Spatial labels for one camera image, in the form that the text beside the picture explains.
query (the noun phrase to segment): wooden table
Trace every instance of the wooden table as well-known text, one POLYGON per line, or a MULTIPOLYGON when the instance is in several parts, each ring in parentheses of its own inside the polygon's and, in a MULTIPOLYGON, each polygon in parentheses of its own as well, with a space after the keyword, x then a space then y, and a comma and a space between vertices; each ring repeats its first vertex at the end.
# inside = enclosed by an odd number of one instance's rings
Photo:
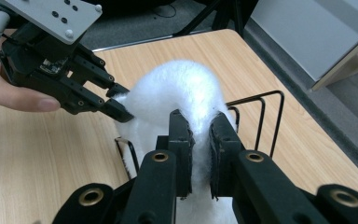
MULTIPOLYGON (((130 88, 146 72, 172 59, 191 59, 218 75, 227 102, 281 90, 285 105, 275 162, 300 188, 315 193, 327 183, 358 190, 358 168, 283 84, 233 31, 178 37, 97 53, 118 83, 130 88)), ((103 91, 91 87, 92 91, 103 91)), ((260 149, 269 151, 279 97, 266 99, 260 149)), ((253 148, 259 103, 241 106, 240 137, 253 148)), ((50 223, 78 188, 127 181, 114 142, 114 122, 102 113, 73 116, 23 113, 0 106, 0 223, 50 223)))

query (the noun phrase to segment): white fluffy fabric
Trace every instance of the white fluffy fabric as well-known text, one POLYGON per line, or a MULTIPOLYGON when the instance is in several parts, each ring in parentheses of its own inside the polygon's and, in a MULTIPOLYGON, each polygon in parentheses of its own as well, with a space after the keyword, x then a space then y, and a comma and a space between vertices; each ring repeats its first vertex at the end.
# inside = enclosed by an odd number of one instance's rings
MULTIPOLYGON (((130 140, 141 163, 145 154, 156 147, 158 135, 168 135, 170 113, 179 109, 193 132, 193 170, 191 193, 177 200, 176 223, 237 223, 230 198, 212 200, 209 186, 211 155, 209 128, 219 111, 228 112, 219 82, 206 66, 188 60, 171 61, 142 77, 128 94, 115 97, 135 117, 127 123, 116 122, 122 138, 130 140)), ((136 176, 130 151, 124 162, 136 176)))

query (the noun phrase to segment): human hand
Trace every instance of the human hand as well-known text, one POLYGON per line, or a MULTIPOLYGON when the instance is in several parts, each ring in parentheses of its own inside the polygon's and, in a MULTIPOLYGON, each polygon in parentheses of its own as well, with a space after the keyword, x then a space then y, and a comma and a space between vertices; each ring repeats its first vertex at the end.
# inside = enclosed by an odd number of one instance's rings
POLYGON ((61 107, 60 103, 51 96, 27 88, 15 87, 7 83, 1 76, 1 64, 0 105, 27 112, 49 112, 61 107))

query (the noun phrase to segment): gray floor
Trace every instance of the gray floor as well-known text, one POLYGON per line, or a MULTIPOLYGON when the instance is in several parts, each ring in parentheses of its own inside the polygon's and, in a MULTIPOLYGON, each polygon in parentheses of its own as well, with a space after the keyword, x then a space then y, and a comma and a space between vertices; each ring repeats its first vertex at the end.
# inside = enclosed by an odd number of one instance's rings
MULTIPOLYGON (((99 20, 82 43, 90 49, 105 49, 167 37, 184 28, 204 7, 192 0, 176 0, 146 12, 99 20)), ((213 17, 214 13, 196 31, 207 31, 213 17)), ((358 166, 358 75, 310 91, 313 80, 254 21, 246 24, 243 38, 358 166)))

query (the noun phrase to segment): plush fabric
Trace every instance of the plush fabric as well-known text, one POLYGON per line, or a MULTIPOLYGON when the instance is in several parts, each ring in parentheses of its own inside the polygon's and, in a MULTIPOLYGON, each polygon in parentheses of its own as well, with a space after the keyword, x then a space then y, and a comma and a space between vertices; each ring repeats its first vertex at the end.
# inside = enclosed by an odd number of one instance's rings
MULTIPOLYGON (((221 111, 234 127, 214 74, 200 63, 168 62, 142 77, 128 94, 115 99, 135 117, 127 123, 117 122, 117 129, 121 137, 132 141, 139 162, 155 149, 158 135, 168 135, 169 115, 173 110, 179 109, 189 123, 195 140, 193 193, 185 200, 177 200, 176 223, 236 223, 231 199, 212 200, 209 187, 211 121, 221 111)), ((136 176, 127 148, 124 161, 131 176, 136 176)))

